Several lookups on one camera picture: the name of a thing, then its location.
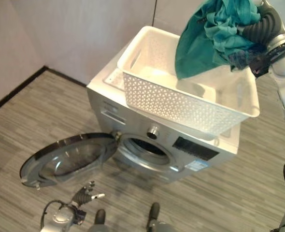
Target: laundry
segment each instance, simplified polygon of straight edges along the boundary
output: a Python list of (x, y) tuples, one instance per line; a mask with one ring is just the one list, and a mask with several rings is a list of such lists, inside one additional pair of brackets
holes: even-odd
[(207, 0), (190, 18), (176, 49), (178, 79), (191, 77), (220, 65), (243, 69), (265, 46), (238, 34), (237, 26), (260, 20), (251, 0)]

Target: washing machine door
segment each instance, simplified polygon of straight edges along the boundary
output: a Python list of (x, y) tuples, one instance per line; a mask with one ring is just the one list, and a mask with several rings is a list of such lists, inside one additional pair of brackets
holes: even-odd
[(32, 155), (21, 167), (22, 184), (37, 189), (92, 178), (117, 150), (115, 138), (107, 133), (80, 134), (59, 140)]

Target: label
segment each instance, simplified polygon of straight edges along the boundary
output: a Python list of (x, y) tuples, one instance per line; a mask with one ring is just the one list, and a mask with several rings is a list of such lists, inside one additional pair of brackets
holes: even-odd
[(195, 172), (197, 172), (197, 171), (199, 171), (201, 169), (208, 168), (209, 164), (207, 162), (205, 162), (205, 161), (196, 159), (193, 162), (187, 164), (185, 167), (188, 168), (188, 169), (191, 169), (191, 170), (193, 170)]

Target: laundry basket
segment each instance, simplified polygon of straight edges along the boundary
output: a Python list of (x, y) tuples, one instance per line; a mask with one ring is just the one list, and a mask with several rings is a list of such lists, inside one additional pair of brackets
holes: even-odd
[(132, 40), (118, 61), (130, 107), (212, 135), (259, 115), (249, 68), (231, 72), (223, 65), (178, 80), (174, 68), (178, 40), (179, 36), (154, 27), (143, 27)]

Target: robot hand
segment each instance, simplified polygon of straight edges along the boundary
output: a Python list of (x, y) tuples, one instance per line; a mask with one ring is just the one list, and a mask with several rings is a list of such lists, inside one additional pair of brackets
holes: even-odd
[[(66, 232), (72, 224), (81, 225), (86, 217), (86, 212), (79, 210), (79, 207), (97, 198), (104, 197), (105, 194), (91, 195), (95, 186), (94, 181), (83, 186), (72, 198), (71, 203), (64, 203), (59, 200), (49, 202), (44, 208), (41, 218), (41, 232)], [(55, 213), (53, 220), (44, 226), (44, 216), (51, 203), (59, 203), (61, 207)]]

